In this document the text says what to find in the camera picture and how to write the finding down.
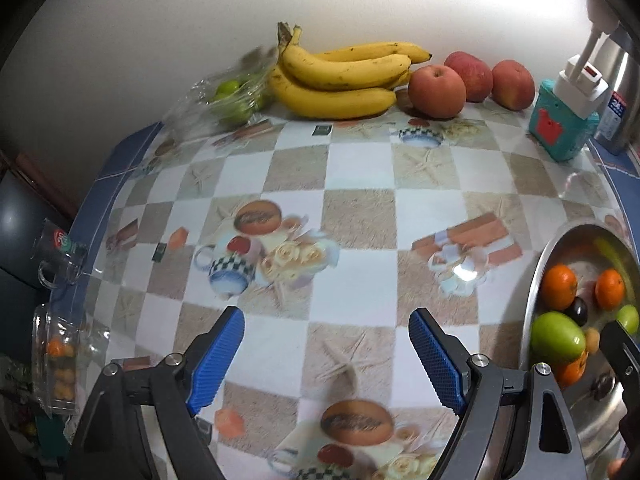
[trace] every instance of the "white wall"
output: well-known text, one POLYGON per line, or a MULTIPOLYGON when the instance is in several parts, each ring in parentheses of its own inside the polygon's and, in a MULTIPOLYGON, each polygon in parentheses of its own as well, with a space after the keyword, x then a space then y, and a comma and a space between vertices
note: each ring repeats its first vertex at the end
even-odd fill
POLYGON ((405 40, 554 77, 588 36, 584 0, 47 0, 0 72, 4 130, 75 200, 110 149, 201 76, 275 42, 324 50, 405 40))

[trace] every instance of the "banana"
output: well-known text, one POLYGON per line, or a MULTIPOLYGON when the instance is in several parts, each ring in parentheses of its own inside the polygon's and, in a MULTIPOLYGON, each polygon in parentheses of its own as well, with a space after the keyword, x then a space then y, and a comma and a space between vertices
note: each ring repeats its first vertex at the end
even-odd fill
POLYGON ((317 90, 355 90, 386 86, 405 72, 411 60, 404 54, 361 61, 326 61, 300 47, 302 30, 295 26, 280 56, 282 66, 295 79, 317 90))
POLYGON ((411 70, 407 70, 406 72, 402 72, 399 76, 398 79, 394 79, 391 83, 389 83, 388 85, 385 85, 385 88, 388 90, 393 90, 395 87, 397 86, 404 86, 409 84, 409 81, 411 80, 411 74, 413 72, 411 70))
POLYGON ((313 119, 354 119, 381 114, 396 102, 396 94, 383 88, 324 92, 292 81, 277 64, 269 85, 278 100, 300 116, 313 119))
POLYGON ((337 50, 330 50, 315 54, 325 61, 361 61, 374 59, 375 57, 389 56, 390 54, 404 54, 412 63, 424 63, 431 59, 431 53, 415 43, 405 41, 386 41, 381 43, 364 43, 337 50))

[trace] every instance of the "metal bolt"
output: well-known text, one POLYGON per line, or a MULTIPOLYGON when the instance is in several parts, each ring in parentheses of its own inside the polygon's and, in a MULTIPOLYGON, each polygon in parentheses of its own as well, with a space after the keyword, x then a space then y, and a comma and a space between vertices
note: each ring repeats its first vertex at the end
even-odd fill
POLYGON ((167 363, 169 366, 177 366, 182 362, 182 354, 178 354, 178 352, 169 354, 167 357, 164 358, 164 362, 167 363))
POLYGON ((484 368, 489 364, 489 358, 484 354, 473 354, 471 356, 471 362, 476 366, 484 368))
POLYGON ((107 377, 114 376, 118 373, 118 365, 116 363, 109 363, 102 369, 102 373, 107 377))
POLYGON ((538 363, 536 365, 536 371, 540 375, 549 375, 549 374, 551 374, 551 366, 549 366, 546 363, 538 363))

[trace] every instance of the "metal tray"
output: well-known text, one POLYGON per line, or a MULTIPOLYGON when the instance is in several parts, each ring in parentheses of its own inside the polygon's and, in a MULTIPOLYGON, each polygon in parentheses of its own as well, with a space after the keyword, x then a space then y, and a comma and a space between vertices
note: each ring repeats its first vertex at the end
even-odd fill
MULTIPOLYGON (((637 306, 640 298, 640 270, 627 245, 606 225, 585 219, 568 222, 542 251, 529 289, 522 343, 518 366, 528 369, 531 324, 538 314, 547 309, 538 302, 538 288, 545 271, 555 264, 568 265, 578 277, 578 295, 588 294, 585 284, 594 282, 606 269, 615 268, 625 279, 626 292, 622 304, 637 306)), ((615 312, 603 312, 594 305, 589 306, 588 323, 601 330, 604 324, 615 319, 615 312)), ((618 423, 626 413, 622 402, 622 387, 615 383, 611 391, 598 399, 595 381, 603 374, 613 375, 602 352, 587 359, 583 377, 564 391, 564 399, 574 421, 586 463, 593 461, 607 444, 617 435, 618 423)))

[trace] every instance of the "apple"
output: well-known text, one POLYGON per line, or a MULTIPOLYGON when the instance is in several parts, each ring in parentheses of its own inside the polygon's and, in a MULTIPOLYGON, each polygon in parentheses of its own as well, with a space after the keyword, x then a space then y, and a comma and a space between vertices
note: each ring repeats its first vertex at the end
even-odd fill
POLYGON ((465 82, 466 100, 470 103, 481 103, 491 93, 494 76, 489 65, 476 56, 454 52, 444 60, 444 66, 455 70, 465 82))
POLYGON ((494 66, 492 74, 495 102, 515 112, 531 106, 536 97, 536 84, 529 70, 513 59, 505 59, 494 66))
POLYGON ((465 106, 465 82, 448 66, 425 66, 411 76, 409 99, 418 110, 434 119, 450 119, 465 106))

